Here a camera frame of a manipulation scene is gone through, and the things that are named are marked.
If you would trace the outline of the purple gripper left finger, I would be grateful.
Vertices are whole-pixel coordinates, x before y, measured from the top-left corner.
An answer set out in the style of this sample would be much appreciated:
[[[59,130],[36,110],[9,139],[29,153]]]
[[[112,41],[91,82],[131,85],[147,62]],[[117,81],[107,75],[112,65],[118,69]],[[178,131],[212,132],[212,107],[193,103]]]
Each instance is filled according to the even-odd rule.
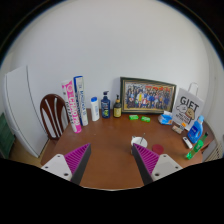
[[[79,185],[91,155],[91,144],[87,143],[66,155],[56,154],[42,169]]]

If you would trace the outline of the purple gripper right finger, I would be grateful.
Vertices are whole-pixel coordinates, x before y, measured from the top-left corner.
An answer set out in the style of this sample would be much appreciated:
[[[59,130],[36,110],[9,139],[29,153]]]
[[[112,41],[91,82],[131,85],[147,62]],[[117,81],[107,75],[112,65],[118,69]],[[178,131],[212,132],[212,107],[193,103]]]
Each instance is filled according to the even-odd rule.
[[[132,155],[135,158],[142,181],[145,185],[182,169],[167,154],[158,155],[138,144],[133,144]]]

